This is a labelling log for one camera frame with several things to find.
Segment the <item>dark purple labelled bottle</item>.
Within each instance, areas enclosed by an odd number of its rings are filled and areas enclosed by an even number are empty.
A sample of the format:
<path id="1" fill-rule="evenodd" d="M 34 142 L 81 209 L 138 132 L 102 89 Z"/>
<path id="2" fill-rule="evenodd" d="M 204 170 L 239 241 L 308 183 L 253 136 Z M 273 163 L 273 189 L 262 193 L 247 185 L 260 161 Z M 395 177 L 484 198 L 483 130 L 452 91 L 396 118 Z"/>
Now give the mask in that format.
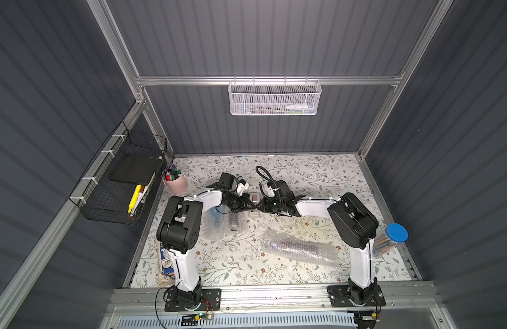
<path id="1" fill-rule="evenodd" d="M 229 226 L 232 232 L 238 231 L 240 228 L 240 218 L 239 214 L 236 212 L 232 212 L 229 217 Z"/>

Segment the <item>white tape dispenser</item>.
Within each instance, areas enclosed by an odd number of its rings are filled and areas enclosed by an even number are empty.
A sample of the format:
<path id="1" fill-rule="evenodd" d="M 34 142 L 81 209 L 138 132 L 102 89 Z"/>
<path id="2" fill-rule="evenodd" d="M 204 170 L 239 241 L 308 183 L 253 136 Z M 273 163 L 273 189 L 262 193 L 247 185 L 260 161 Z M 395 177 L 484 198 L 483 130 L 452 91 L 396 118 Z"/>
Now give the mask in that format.
<path id="1" fill-rule="evenodd" d="M 258 205 L 260 204 L 261 197 L 259 193 L 250 194 L 250 200 L 252 204 L 255 206 L 255 209 L 258 210 Z"/>

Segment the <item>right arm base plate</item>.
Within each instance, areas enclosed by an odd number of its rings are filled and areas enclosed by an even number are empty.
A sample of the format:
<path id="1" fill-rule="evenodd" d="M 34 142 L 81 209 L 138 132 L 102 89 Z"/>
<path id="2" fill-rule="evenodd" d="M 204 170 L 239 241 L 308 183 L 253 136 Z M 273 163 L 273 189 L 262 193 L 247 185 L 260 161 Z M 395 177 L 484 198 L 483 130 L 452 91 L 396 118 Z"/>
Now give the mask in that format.
<path id="1" fill-rule="evenodd" d="M 384 307 L 386 300 L 381 287 L 371 284 L 367 288 L 357 285 L 331 285 L 327 287 L 331 306 L 338 307 Z"/>

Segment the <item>purple liquid glass bottle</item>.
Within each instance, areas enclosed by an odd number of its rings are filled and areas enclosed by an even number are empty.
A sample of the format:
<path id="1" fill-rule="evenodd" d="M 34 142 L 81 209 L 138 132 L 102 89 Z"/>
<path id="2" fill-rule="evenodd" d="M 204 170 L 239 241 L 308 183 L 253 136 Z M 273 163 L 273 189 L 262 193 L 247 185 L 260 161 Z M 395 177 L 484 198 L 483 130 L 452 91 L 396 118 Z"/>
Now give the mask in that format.
<path id="1" fill-rule="evenodd" d="M 311 242 L 298 242 L 291 240 L 273 241 L 267 245 L 272 252 L 282 256 L 317 257 L 320 255 L 319 246 Z"/>

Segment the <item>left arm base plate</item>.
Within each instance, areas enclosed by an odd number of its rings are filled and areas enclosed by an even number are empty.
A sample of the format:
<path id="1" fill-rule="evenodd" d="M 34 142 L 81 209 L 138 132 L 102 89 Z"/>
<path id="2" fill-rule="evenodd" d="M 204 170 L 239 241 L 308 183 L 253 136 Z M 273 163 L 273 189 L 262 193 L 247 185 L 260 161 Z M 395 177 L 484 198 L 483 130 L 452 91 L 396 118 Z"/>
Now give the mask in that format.
<path id="1" fill-rule="evenodd" d="M 193 292 L 174 289 L 165 297 L 164 311 L 218 311 L 221 300 L 221 289 L 199 289 Z"/>

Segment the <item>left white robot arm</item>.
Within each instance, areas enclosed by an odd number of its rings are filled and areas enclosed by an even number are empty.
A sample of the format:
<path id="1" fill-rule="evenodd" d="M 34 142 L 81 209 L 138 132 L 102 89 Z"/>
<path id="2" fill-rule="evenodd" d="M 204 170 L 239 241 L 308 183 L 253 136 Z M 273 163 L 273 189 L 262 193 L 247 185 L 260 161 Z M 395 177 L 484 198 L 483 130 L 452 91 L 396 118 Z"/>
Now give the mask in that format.
<path id="1" fill-rule="evenodd" d="M 255 204 L 246 193 L 248 187 L 243 178 L 223 173 L 218 182 L 207 186 L 201 193 L 169 199 L 156 238 L 172 262 L 175 283 L 171 287 L 171 301 L 175 305 L 193 309 L 203 298 L 193 252 L 199 239 L 202 215 L 222 205 L 232 213 L 254 210 Z"/>

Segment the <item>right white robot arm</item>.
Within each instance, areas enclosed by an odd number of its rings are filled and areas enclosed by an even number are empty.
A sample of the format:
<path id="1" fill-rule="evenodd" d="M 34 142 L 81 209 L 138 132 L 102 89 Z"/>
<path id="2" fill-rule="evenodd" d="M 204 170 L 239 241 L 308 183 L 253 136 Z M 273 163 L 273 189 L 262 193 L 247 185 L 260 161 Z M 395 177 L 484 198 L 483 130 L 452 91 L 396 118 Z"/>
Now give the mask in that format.
<path id="1" fill-rule="evenodd" d="M 379 285 L 373 268 L 372 248 L 379 222 L 360 199 L 350 192 L 337 199 L 295 195 L 282 180 L 268 186 L 275 189 L 273 196 L 264 195 L 256 208 L 274 215 L 330 219 L 342 241 L 350 248 L 348 289 L 352 303 L 364 306 L 376 300 Z"/>

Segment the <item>blue liquid glass bottle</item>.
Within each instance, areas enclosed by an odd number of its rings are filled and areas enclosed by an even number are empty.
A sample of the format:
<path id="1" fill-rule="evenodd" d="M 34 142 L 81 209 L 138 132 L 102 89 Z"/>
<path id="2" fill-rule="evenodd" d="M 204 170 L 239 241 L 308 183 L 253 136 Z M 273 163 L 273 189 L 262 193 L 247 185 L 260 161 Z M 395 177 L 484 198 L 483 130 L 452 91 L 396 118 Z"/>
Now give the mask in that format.
<path id="1" fill-rule="evenodd" d="M 210 235 L 215 239 L 219 238 L 223 233 L 223 215 L 219 212 L 217 207 L 210 210 L 208 221 L 208 230 L 210 231 Z"/>

